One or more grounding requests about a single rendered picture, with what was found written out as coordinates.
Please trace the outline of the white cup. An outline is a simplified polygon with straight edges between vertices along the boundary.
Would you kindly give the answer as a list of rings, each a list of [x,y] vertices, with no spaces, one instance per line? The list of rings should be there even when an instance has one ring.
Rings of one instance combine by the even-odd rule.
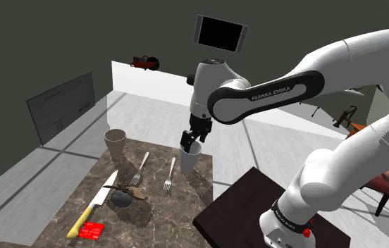
[[[190,150],[186,152],[184,146],[180,145],[180,170],[182,173],[189,173],[193,170],[200,154],[202,153],[202,144],[194,141]]]

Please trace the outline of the silver fork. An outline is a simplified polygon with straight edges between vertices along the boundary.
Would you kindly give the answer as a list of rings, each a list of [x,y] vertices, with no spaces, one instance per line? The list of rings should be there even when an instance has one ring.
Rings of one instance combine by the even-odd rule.
[[[142,171],[144,169],[145,163],[147,162],[147,159],[149,158],[149,152],[147,151],[144,155],[144,158],[142,160],[142,163],[136,172],[136,174],[133,175],[132,180],[130,181],[130,184],[132,186],[136,186],[136,184],[139,182],[141,176],[142,176]]]
[[[163,190],[164,190],[166,196],[170,196],[171,195],[172,175],[173,175],[173,169],[174,169],[174,166],[175,166],[175,161],[176,161],[176,158],[173,157],[171,159],[171,167],[170,167],[170,170],[169,170],[168,177],[165,180],[164,185],[163,185]]]

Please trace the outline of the brown vase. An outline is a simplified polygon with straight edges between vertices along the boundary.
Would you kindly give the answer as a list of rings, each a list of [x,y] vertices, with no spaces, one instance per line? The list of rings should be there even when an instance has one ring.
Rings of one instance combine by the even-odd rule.
[[[121,129],[110,129],[104,133],[104,141],[114,163],[119,162],[123,157],[123,149],[126,142],[126,133]]]

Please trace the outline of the dark robot stand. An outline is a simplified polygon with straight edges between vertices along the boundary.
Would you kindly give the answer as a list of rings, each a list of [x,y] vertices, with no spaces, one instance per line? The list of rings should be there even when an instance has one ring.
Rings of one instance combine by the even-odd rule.
[[[193,220],[193,225],[213,248],[270,248],[259,225],[283,187],[256,168],[250,168]],[[350,236],[316,214],[311,224],[293,237],[314,238],[316,248],[350,248]]]

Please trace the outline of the red and black tool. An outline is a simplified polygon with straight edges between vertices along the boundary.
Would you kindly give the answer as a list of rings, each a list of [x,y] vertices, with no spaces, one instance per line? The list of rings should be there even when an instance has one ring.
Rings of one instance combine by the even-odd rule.
[[[159,60],[153,56],[134,56],[130,66],[135,68],[143,68],[144,70],[158,70],[160,63]]]

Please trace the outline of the dark grey round stone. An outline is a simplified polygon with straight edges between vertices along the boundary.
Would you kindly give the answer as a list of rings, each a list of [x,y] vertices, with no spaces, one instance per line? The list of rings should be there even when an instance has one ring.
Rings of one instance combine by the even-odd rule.
[[[132,203],[132,195],[122,190],[116,190],[111,194],[111,201],[115,206],[127,207]]]

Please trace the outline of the red card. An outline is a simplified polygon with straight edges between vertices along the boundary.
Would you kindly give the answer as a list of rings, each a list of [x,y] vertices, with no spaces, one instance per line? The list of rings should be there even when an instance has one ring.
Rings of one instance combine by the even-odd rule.
[[[85,221],[79,228],[78,237],[88,240],[98,240],[103,229],[104,224],[102,223]]]

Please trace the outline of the black pump-shaped object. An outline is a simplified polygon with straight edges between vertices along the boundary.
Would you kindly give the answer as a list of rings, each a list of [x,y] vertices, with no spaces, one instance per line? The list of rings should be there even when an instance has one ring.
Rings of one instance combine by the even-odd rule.
[[[346,121],[345,128],[348,128],[352,123],[351,117],[355,114],[356,111],[357,111],[356,106],[350,106],[347,110],[343,111],[342,115],[339,117],[339,119],[336,120],[333,126],[339,128],[342,122],[345,120]]]

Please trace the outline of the red-brown chair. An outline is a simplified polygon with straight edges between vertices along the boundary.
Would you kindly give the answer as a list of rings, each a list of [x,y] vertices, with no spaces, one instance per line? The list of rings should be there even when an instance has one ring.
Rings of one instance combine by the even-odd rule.
[[[371,190],[375,190],[383,194],[375,212],[375,216],[378,217],[381,214],[383,207],[389,200],[389,178],[387,176],[387,173],[375,177],[374,179],[366,183],[364,186],[360,187],[360,189],[364,187],[367,187]]]

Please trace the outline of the black wall screen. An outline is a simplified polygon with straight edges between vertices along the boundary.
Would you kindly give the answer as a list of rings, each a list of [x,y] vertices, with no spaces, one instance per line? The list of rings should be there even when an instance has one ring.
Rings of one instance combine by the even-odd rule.
[[[199,14],[195,22],[193,42],[240,53],[248,30],[247,25]]]

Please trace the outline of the yellow-handled knife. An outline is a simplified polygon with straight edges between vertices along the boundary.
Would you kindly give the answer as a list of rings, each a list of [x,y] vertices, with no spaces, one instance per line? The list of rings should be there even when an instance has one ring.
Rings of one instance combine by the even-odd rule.
[[[73,227],[69,230],[66,237],[68,239],[73,239],[79,235],[79,229],[82,226],[82,224],[88,219],[92,209],[96,205],[102,205],[107,198],[107,195],[113,186],[116,176],[118,174],[118,171],[114,171],[110,177],[107,179],[107,181],[104,183],[104,185],[99,189],[99,191],[95,194],[92,201],[88,204],[87,208],[83,211],[79,219],[76,220]]]

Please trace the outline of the grey wall board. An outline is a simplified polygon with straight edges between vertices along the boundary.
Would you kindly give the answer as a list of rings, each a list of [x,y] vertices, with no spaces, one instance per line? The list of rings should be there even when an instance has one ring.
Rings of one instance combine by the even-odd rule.
[[[89,71],[26,101],[41,145],[45,145],[95,104]]]

